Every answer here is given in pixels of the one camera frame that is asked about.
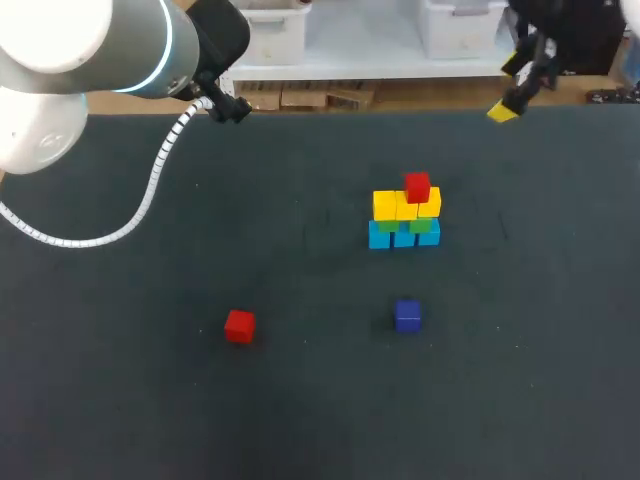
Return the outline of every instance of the blue block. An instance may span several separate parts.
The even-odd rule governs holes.
[[[402,222],[400,229],[393,234],[393,246],[395,248],[413,247],[416,244],[415,233],[409,233],[409,222]]]
[[[391,247],[391,234],[380,233],[378,230],[378,224],[371,220],[369,222],[369,248],[372,250],[390,248]]]
[[[419,247],[435,247],[440,245],[440,222],[434,218],[431,222],[431,231],[418,235]]]
[[[398,300],[395,312],[396,332],[416,333],[420,331],[420,325],[420,302],[417,300]]]

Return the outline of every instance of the red cube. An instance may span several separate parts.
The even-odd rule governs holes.
[[[224,334],[231,343],[251,343],[256,329],[256,317],[253,313],[231,310]]]
[[[427,203],[431,183],[427,173],[408,173],[405,177],[407,203]]]

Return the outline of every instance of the white shelf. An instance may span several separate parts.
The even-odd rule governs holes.
[[[513,51],[507,28],[487,58],[425,57],[414,1],[318,0],[309,13],[304,61],[298,65],[236,64],[225,80],[342,80],[502,75]]]

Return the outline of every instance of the plastic container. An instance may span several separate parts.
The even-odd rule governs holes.
[[[506,1],[419,0],[420,34],[429,58],[477,58],[495,50]]]
[[[304,56],[307,15],[311,5],[278,10],[241,10],[251,41],[240,59],[245,65],[295,65]]]

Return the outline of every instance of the yellow block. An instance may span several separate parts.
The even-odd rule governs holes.
[[[409,222],[418,218],[418,204],[407,203],[407,195],[404,192],[396,192],[396,220]]]
[[[396,219],[396,193],[377,190],[373,192],[373,219],[388,222]]]
[[[442,208],[442,198],[440,197],[440,187],[431,187],[429,192],[429,201],[421,203],[418,209],[418,217],[420,218],[436,218],[440,216],[440,208]]]
[[[487,116],[497,123],[508,122],[509,120],[513,120],[514,118],[519,117],[516,112],[513,112],[509,110],[509,108],[505,107],[502,103],[502,100],[496,103],[493,108],[489,110],[489,112],[487,112]]]

